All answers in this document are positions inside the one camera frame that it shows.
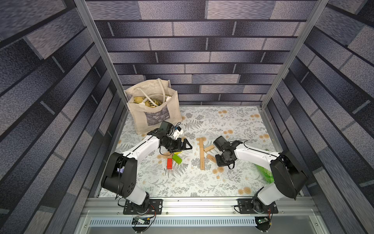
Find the green block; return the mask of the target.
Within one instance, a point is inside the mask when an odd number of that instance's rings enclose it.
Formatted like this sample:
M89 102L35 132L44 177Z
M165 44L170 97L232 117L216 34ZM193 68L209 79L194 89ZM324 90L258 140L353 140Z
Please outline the green block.
M177 154L174 154L172 156L172 159L178 164L180 165L182 163L182 159L177 155Z

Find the natural wood block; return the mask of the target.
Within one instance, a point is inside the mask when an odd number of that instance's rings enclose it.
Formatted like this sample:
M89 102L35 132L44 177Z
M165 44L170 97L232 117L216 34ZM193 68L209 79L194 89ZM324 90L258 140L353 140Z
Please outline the natural wood block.
M204 171L205 170L205 160L200 159L200 170Z
M207 159L209 159L209 160L212 161L213 163L215 163L215 164L217 163L216 158L215 158L214 156L208 154L206 157L207 157Z
M204 148L204 137L199 138L199 147Z
M205 158L204 148L200 148L200 160L204 160L204 158Z
M208 151L210 151L210 150L212 150L212 149L214 149L214 148L215 148L214 145L210 145L210 146L204 148L204 151L205 151L205 152L208 152Z

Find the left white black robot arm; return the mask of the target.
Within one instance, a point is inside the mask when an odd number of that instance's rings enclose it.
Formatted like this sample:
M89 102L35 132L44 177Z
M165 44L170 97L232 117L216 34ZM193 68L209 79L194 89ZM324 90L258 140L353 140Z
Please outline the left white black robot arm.
M175 130L180 130L169 122L162 122L159 128L151 130L146 137L124 153L114 152L101 180L101 187L130 202L134 211L145 214L150 205L150 195L136 185L137 166L153 151L164 147L169 153L191 150L187 139L175 138Z

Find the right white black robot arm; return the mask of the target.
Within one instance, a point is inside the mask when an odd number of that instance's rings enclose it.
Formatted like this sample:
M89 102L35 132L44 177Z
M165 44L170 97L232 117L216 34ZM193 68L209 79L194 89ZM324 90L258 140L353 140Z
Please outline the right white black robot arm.
M252 197L249 208L258 214L271 209L271 205L284 197L296 199L308 181L298 160L289 151L269 152L246 146L244 141L227 141L220 136L213 142L221 152L215 156L217 166L235 168L237 160L244 160L261 166L273 175L274 181L261 188Z

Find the red block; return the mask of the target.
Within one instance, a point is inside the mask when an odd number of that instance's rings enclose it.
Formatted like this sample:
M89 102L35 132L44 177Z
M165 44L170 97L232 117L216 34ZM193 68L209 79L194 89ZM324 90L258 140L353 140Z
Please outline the red block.
M172 170L173 160L171 158L167 159L167 169Z

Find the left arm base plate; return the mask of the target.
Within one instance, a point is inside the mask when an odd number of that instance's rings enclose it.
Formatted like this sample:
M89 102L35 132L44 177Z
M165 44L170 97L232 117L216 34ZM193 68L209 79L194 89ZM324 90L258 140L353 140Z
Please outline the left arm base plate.
M129 200L126 200L124 205L124 215L160 215L163 209L162 199L146 199L142 205L137 205Z

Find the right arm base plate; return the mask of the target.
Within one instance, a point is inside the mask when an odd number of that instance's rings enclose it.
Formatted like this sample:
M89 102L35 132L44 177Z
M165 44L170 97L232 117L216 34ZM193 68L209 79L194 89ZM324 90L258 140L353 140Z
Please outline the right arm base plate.
M259 200L237 199L237 205L234 210L240 214L278 214L278 208L275 202L270 205L264 205Z

